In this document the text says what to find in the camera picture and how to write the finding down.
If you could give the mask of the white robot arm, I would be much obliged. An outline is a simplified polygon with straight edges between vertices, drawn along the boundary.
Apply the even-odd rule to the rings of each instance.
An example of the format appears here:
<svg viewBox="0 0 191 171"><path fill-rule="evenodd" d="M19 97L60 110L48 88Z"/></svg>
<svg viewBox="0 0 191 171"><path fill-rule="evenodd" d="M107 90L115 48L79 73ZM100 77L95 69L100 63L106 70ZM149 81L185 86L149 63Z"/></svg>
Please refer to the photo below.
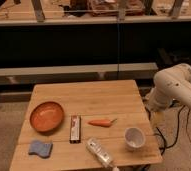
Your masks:
<svg viewBox="0 0 191 171"><path fill-rule="evenodd" d="M151 112L151 125L163 119L163 111L173 100L191 109L191 65L177 64L158 71L153 77L154 87L148 93L147 109Z"/></svg>

